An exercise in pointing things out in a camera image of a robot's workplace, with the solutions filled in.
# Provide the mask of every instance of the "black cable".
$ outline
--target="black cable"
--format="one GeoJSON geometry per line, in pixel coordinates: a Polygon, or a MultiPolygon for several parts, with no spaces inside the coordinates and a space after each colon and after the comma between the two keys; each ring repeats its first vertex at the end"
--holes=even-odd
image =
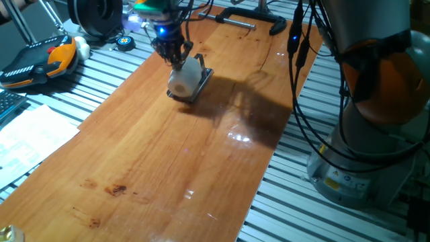
{"type": "MultiPolygon", "coordinates": [[[[192,6],[193,6],[193,4],[194,4],[194,0],[190,0],[190,1],[189,1],[189,3],[188,3],[188,6],[190,6],[190,5],[191,5],[191,7],[192,7],[192,6]]],[[[186,13],[186,15],[188,15],[188,14],[190,14],[190,17],[191,17],[191,11],[188,11],[188,12],[186,13]]],[[[186,35],[187,41],[189,42],[189,41],[190,41],[190,39],[189,39],[189,28],[188,28],[188,25],[189,25],[189,21],[187,21],[187,22],[185,23],[185,35],[186,35]]]]}
{"type": "Polygon", "coordinates": [[[106,43],[113,44],[116,42],[117,39],[124,37],[124,35],[126,34],[124,28],[119,27],[117,30],[119,30],[119,32],[115,36],[110,37],[107,40],[105,40],[106,43]]]}
{"type": "Polygon", "coordinates": [[[206,11],[206,14],[202,18],[197,18],[197,19],[190,19],[190,18],[188,18],[186,21],[187,22],[197,22],[197,21],[205,20],[208,17],[209,13],[211,12],[213,6],[214,6],[214,0],[210,0],[209,9],[206,11]]]}
{"type": "Polygon", "coordinates": [[[177,9],[173,9],[172,7],[169,8],[170,16],[174,16],[176,12],[180,11],[179,17],[173,21],[176,25],[181,25],[183,21],[188,16],[189,12],[191,11],[194,4],[194,0],[190,0],[188,2],[188,5],[186,7],[177,7],[177,9]]]}
{"type": "Polygon", "coordinates": [[[345,87],[343,88],[343,90],[344,90],[344,91],[341,91],[341,92],[340,92],[340,93],[341,93],[341,95],[343,95],[344,93],[347,93],[345,103],[343,104],[343,109],[345,109],[345,108],[347,108],[347,105],[348,105],[348,103],[349,103],[349,98],[351,97],[351,94],[349,93],[348,85],[345,85],[345,87]]]}
{"type": "Polygon", "coordinates": [[[298,115],[297,115],[297,111],[296,108],[299,107],[298,102],[297,102],[297,97],[296,97],[296,89],[294,88],[294,83],[297,82],[298,77],[299,77],[299,72],[300,69],[297,70],[296,72],[296,81],[294,81],[293,78],[293,67],[292,67],[292,58],[289,59],[288,61],[288,66],[290,69],[290,84],[291,84],[291,88],[292,88],[292,95],[293,95],[293,113],[294,113],[294,117],[296,118],[296,122],[297,125],[300,129],[300,131],[303,134],[303,137],[305,138],[306,142],[308,142],[308,144],[310,145],[310,147],[316,152],[316,154],[318,154],[318,156],[325,162],[327,162],[329,165],[333,166],[334,168],[337,168],[341,171],[346,171],[346,172],[352,172],[352,173],[369,173],[369,172],[374,172],[374,171],[379,171],[381,169],[385,169],[391,165],[385,165],[385,166],[381,166],[381,167],[377,167],[377,168],[373,168],[373,169],[366,169],[366,170],[351,170],[351,169],[346,169],[344,167],[338,166],[336,164],[334,164],[333,162],[329,161],[323,154],[321,154],[321,152],[314,146],[314,144],[312,143],[312,141],[309,139],[308,135],[306,134],[306,132],[304,131],[302,124],[300,122],[300,120],[298,119],[298,115]]]}
{"type": "Polygon", "coordinates": [[[321,57],[330,57],[333,56],[332,54],[320,54],[317,51],[315,51],[311,46],[309,46],[310,50],[313,51],[313,53],[321,56],[321,57]]]}
{"type": "MultiPolygon", "coordinates": [[[[340,151],[338,151],[337,149],[334,149],[330,144],[328,144],[327,142],[325,142],[325,140],[324,139],[322,139],[317,133],[316,133],[316,131],[311,127],[311,125],[307,122],[307,120],[306,120],[306,116],[302,113],[302,111],[301,111],[301,109],[300,109],[300,106],[298,105],[298,102],[297,102],[297,98],[296,98],[296,87],[297,87],[297,82],[298,82],[298,76],[299,76],[299,72],[300,72],[300,69],[301,69],[301,67],[298,67],[298,70],[297,70],[297,73],[296,73],[296,80],[294,80],[294,78],[293,78],[293,74],[292,74],[292,55],[290,55],[290,61],[289,61],[289,66],[290,66],[290,83],[291,83],[291,86],[292,86],[292,93],[293,93],[293,111],[294,111],[294,115],[295,115],[295,117],[296,117],[296,121],[297,121],[297,123],[298,123],[298,125],[299,125],[299,128],[300,128],[300,130],[302,131],[302,134],[304,135],[304,138],[306,139],[306,141],[309,143],[309,145],[312,147],[312,149],[314,149],[314,151],[315,152],[317,152],[318,153],[318,155],[324,160],[324,161],[326,161],[327,163],[329,163],[330,165],[332,165],[333,167],[336,167],[337,169],[341,169],[341,170],[343,170],[343,171],[349,171],[349,172],[355,172],[355,173],[366,173],[366,172],[373,172],[373,171],[377,171],[377,170],[381,170],[381,169],[385,169],[385,168],[387,168],[387,167],[390,167],[391,165],[394,165],[395,164],[395,162],[393,162],[393,155],[391,155],[391,154],[387,154],[385,157],[383,157],[383,159],[382,158],[377,158],[377,159],[369,159],[368,158],[368,160],[370,160],[370,161],[368,161],[368,160],[361,160],[360,162],[362,162],[362,163],[367,163],[367,164],[369,164],[369,165],[375,165],[375,163],[374,163],[374,161],[385,161],[385,162],[387,162],[388,164],[385,164],[385,163],[383,163],[383,164],[380,164],[381,166],[380,167],[377,167],[377,168],[374,168],[374,169],[367,169],[367,170],[357,170],[357,171],[353,171],[353,170],[347,170],[347,169],[344,169],[344,168],[342,168],[342,167],[339,167],[339,166],[336,166],[335,164],[333,164],[333,163],[331,163],[323,154],[321,154],[320,152],[319,152],[319,150],[313,145],[313,143],[310,141],[310,139],[307,137],[307,134],[305,133],[305,131],[304,131],[304,129],[303,129],[303,127],[302,127],[302,125],[301,125],[301,123],[300,123],[300,121],[299,121],[299,119],[298,119],[298,116],[297,116],[297,112],[299,112],[300,113],[300,116],[301,116],[301,118],[303,119],[303,121],[305,121],[305,123],[306,123],[306,125],[307,125],[307,127],[308,127],[308,129],[324,144],[324,145],[326,145],[326,147],[328,147],[329,149],[331,149],[333,152],[335,152],[335,153],[337,153],[338,155],[341,155],[341,156],[343,156],[344,158],[347,158],[347,159],[350,159],[350,160],[353,160],[353,161],[359,161],[359,159],[357,158],[357,157],[350,157],[350,156],[348,156],[348,155],[346,155],[346,154],[343,154],[342,152],[340,152],[340,151]]],[[[344,76],[342,76],[342,87],[344,87],[345,86],[345,78],[344,78],[344,76]]],[[[342,116],[342,114],[343,114],[343,93],[342,93],[342,96],[341,96],[341,105],[340,105],[340,116],[342,116]]],[[[430,136],[427,136],[427,137],[425,137],[425,139],[426,140],[429,140],[430,139],[430,136]]],[[[404,152],[397,152],[396,154],[394,154],[395,155],[395,157],[397,157],[398,159],[397,159],[397,162],[399,162],[399,161],[401,161],[401,159],[400,159],[400,157],[403,157],[404,155],[409,155],[409,153],[411,153],[412,151],[414,151],[415,152],[415,149],[416,148],[418,148],[419,149],[419,146],[417,145],[417,146],[414,146],[414,147],[412,147],[412,148],[410,148],[410,149],[405,149],[404,150],[404,152]]]]}
{"type": "MultiPolygon", "coordinates": [[[[295,21],[293,21],[293,24],[292,24],[292,27],[290,28],[290,37],[289,37],[289,40],[288,40],[288,47],[287,47],[287,51],[288,51],[288,56],[289,56],[289,58],[290,59],[293,59],[293,55],[294,55],[294,53],[297,51],[297,49],[298,49],[298,47],[297,47],[297,44],[298,44],[298,39],[297,39],[297,35],[299,34],[299,35],[301,35],[301,33],[303,32],[302,31],[302,24],[301,24],[301,21],[303,20],[303,11],[300,11],[300,6],[302,6],[301,5],[301,2],[299,2],[299,4],[298,4],[298,8],[295,10],[295,12],[294,12],[294,19],[295,19],[295,21]]],[[[310,19],[309,19],[309,25],[308,25],[308,29],[307,29],[307,32],[308,33],[310,33],[310,28],[312,27],[312,17],[313,17],[313,15],[314,15],[314,12],[312,12],[311,13],[311,16],[310,16],[310,19]]],[[[302,47],[304,46],[303,45],[303,43],[307,43],[307,44],[309,44],[309,35],[307,35],[306,37],[305,37],[305,40],[302,42],[302,44],[300,45],[300,52],[299,53],[301,53],[301,54],[299,54],[299,56],[298,56],[298,60],[300,59],[301,60],[301,64],[302,65],[304,65],[304,59],[306,59],[306,55],[307,55],[307,53],[306,54],[303,54],[303,50],[302,50],[302,47]]],[[[295,90],[296,88],[295,88],[295,83],[294,83],[294,80],[292,80],[293,81],[293,86],[292,86],[292,88],[293,88],[293,90],[295,90]]],[[[300,114],[300,116],[302,117],[302,119],[303,119],[303,121],[305,122],[305,124],[307,125],[307,127],[309,128],[309,130],[311,131],[311,133],[313,133],[313,135],[315,135],[315,137],[322,143],[322,144],[324,144],[326,147],[328,147],[330,150],[332,150],[333,152],[335,152],[336,154],[338,154],[338,155],[340,155],[340,156],[342,156],[342,157],[344,157],[344,158],[346,158],[346,159],[350,159],[350,160],[353,160],[353,161],[358,161],[358,159],[357,159],[357,157],[352,157],[352,156],[349,156],[349,155],[346,155],[346,154],[344,154],[344,153],[342,153],[341,151],[338,151],[337,149],[335,149],[334,147],[332,147],[325,139],[323,139],[316,131],[315,131],[315,129],[309,124],[309,122],[307,121],[307,118],[306,118],[306,116],[303,114],[303,112],[302,112],[302,110],[300,109],[300,106],[297,106],[297,112],[300,114]]]]}
{"type": "Polygon", "coordinates": [[[313,20],[313,18],[314,18],[314,14],[313,13],[310,13],[310,17],[309,17],[309,24],[308,24],[308,29],[307,29],[307,31],[306,31],[306,36],[309,38],[309,35],[310,35],[310,29],[311,29],[311,27],[312,27],[312,20],[313,20]]]}
{"type": "Polygon", "coordinates": [[[329,34],[330,34],[330,36],[332,38],[332,41],[335,44],[335,46],[337,46],[336,42],[335,42],[335,35],[333,33],[333,30],[330,27],[330,21],[329,21],[329,19],[327,17],[327,14],[323,10],[324,9],[324,5],[321,3],[321,0],[315,0],[315,1],[318,3],[318,6],[320,7],[322,17],[324,18],[325,26],[326,26],[327,30],[329,31],[329,34]]]}
{"type": "MultiPolygon", "coordinates": [[[[331,29],[329,23],[326,24],[321,19],[318,11],[316,10],[315,2],[314,1],[310,2],[310,4],[311,4],[312,12],[315,15],[315,23],[316,23],[316,26],[318,27],[318,31],[320,32],[321,36],[324,38],[325,44],[327,45],[327,48],[329,48],[331,54],[335,56],[336,62],[339,63],[339,53],[337,51],[337,45],[336,45],[336,40],[334,38],[333,30],[331,29]]],[[[324,9],[321,6],[320,6],[320,11],[325,13],[324,9]]]]}
{"type": "Polygon", "coordinates": [[[210,4],[210,2],[211,2],[211,0],[208,0],[208,2],[207,2],[205,5],[203,5],[203,6],[201,6],[201,7],[193,8],[193,9],[191,9],[191,11],[195,11],[195,10],[203,9],[203,8],[207,7],[207,6],[210,4]]]}
{"type": "Polygon", "coordinates": [[[308,7],[307,7],[307,8],[306,8],[306,10],[304,11],[304,13],[303,13],[303,18],[302,18],[302,19],[304,19],[304,16],[306,16],[306,14],[308,13],[309,8],[310,8],[310,4],[308,4],[308,7]]]}
{"type": "Polygon", "coordinates": [[[341,86],[339,88],[339,93],[341,93],[341,101],[340,101],[341,103],[339,105],[339,134],[341,135],[343,142],[348,145],[348,143],[346,141],[347,139],[345,138],[345,133],[343,132],[343,102],[345,99],[345,96],[343,95],[345,93],[343,88],[345,87],[345,74],[343,73],[342,65],[339,64],[339,68],[340,68],[340,72],[341,72],[341,86]]]}

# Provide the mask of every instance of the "keyboard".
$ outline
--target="keyboard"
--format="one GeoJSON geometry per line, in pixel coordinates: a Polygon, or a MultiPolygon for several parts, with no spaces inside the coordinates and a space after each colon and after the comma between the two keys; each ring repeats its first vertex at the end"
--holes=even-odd
{"type": "Polygon", "coordinates": [[[9,93],[0,89],[0,124],[6,120],[9,115],[13,115],[15,111],[24,105],[27,101],[26,97],[18,94],[9,93]]]}

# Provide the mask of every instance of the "cable connector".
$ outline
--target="cable connector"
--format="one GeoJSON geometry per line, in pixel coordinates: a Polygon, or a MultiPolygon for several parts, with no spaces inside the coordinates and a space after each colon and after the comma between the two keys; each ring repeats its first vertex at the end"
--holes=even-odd
{"type": "Polygon", "coordinates": [[[315,18],[315,24],[318,28],[318,32],[320,33],[322,37],[322,41],[324,42],[325,46],[330,50],[330,53],[337,58],[337,52],[335,50],[335,44],[331,40],[329,30],[327,27],[325,27],[321,21],[316,17],[315,18]]]}
{"type": "Polygon", "coordinates": [[[304,66],[304,63],[306,62],[306,57],[308,56],[309,46],[309,36],[306,36],[300,44],[300,49],[298,51],[296,60],[297,69],[301,69],[304,66]]]}
{"type": "Polygon", "coordinates": [[[290,28],[290,35],[288,36],[287,51],[289,56],[292,58],[294,53],[297,52],[300,37],[302,36],[302,20],[303,20],[303,3],[299,0],[297,8],[294,11],[293,23],[290,28]]]}

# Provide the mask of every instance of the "wooden board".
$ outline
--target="wooden board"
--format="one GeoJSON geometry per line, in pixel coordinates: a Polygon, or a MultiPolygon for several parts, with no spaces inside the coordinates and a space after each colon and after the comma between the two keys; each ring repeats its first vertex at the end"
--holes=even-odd
{"type": "MultiPolygon", "coordinates": [[[[234,241],[292,95],[291,23],[272,37],[269,23],[233,19],[257,30],[190,24],[192,54],[215,71],[197,103],[167,97],[171,68],[151,55],[0,205],[0,227],[18,226],[26,242],[234,241]]],[[[316,28],[310,39],[318,50],[316,28]]]]}

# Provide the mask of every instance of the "robot base sticker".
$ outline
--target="robot base sticker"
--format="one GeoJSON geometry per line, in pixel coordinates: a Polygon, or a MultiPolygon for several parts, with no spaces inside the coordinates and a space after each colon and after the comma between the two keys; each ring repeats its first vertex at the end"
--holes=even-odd
{"type": "Polygon", "coordinates": [[[361,179],[344,173],[337,168],[330,167],[324,184],[338,191],[340,194],[354,198],[363,198],[369,187],[369,179],[361,179]]]}

